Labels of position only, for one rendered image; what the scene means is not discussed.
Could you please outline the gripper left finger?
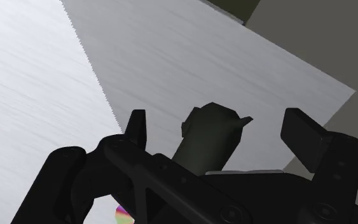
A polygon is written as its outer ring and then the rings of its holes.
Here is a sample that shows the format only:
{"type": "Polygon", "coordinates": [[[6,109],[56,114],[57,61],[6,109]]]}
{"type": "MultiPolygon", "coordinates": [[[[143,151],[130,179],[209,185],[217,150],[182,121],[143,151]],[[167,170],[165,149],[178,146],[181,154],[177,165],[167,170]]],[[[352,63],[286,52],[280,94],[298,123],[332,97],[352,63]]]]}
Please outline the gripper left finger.
{"type": "Polygon", "coordinates": [[[167,158],[145,150],[146,114],[132,112],[123,134],[87,153],[77,146],[51,152],[11,224],[84,224],[96,198],[111,195],[134,224],[252,224],[224,192],[167,158]]]}

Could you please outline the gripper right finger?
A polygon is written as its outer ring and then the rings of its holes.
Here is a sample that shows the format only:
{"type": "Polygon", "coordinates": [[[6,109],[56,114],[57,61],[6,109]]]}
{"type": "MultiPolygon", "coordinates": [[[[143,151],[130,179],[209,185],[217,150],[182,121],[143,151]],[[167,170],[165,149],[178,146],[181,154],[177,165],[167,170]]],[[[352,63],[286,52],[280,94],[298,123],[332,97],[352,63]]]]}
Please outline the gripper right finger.
{"type": "Polygon", "coordinates": [[[358,224],[358,138],[326,130],[299,108],[285,110],[280,137],[313,174],[296,224],[358,224]]]}

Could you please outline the rainbow coloured disc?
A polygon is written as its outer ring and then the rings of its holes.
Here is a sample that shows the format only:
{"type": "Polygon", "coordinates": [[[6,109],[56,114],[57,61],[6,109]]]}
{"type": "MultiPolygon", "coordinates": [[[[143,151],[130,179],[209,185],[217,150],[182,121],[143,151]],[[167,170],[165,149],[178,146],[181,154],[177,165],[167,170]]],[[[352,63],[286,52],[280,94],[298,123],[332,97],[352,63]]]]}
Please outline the rainbow coloured disc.
{"type": "Polygon", "coordinates": [[[117,224],[134,224],[135,222],[121,205],[116,208],[115,218],[117,224]]]}

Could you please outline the dark green spouted bottle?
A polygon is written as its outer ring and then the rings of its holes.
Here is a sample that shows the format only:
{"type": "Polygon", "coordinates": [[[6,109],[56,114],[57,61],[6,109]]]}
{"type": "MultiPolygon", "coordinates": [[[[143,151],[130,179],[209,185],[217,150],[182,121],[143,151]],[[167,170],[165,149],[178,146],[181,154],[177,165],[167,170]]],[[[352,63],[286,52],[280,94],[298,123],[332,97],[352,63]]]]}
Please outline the dark green spouted bottle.
{"type": "Polygon", "coordinates": [[[181,124],[182,141],[172,160],[197,176],[222,171],[252,121],[215,102],[194,107],[181,124]]]}

